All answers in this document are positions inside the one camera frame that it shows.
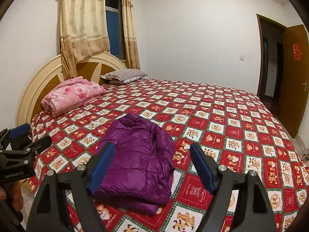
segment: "wooden headboard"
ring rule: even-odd
[[[104,83],[100,75],[120,69],[126,69],[126,67],[119,59],[107,52],[86,58],[76,65],[77,76],[83,76],[98,84]],[[61,55],[58,55],[46,64],[28,85],[18,108],[17,126],[24,123],[30,124],[32,118],[44,110],[41,100],[63,81]]]

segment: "wooden door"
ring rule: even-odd
[[[283,33],[284,65],[278,118],[292,138],[298,132],[309,92],[309,46],[304,25]]]

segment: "blue glass pane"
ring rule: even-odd
[[[109,33],[109,43],[111,54],[120,57],[120,32],[119,32],[119,13],[106,11],[107,31]]]

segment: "metal screw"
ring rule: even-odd
[[[77,170],[78,171],[84,171],[86,169],[86,166],[85,165],[79,165],[77,166]]]
[[[226,171],[227,170],[227,167],[225,166],[225,165],[219,165],[218,166],[218,169],[220,170],[220,171]]]
[[[46,174],[47,176],[52,176],[54,173],[55,173],[54,170],[48,170]]]
[[[250,170],[248,173],[249,173],[251,176],[257,176],[257,173],[256,173],[256,171],[254,171],[254,170]]]

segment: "pillow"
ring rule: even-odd
[[[117,84],[117,85],[125,85],[125,84],[128,84],[128,83],[131,83],[131,82],[134,82],[134,81],[137,81],[141,78],[143,78],[144,76],[139,76],[139,77],[136,77],[136,78],[129,78],[129,79],[126,79],[125,81],[119,81],[119,80],[110,80],[109,82],[111,84]]]
[[[105,74],[107,80],[125,81],[131,78],[147,76],[147,74],[137,69],[116,70]]]

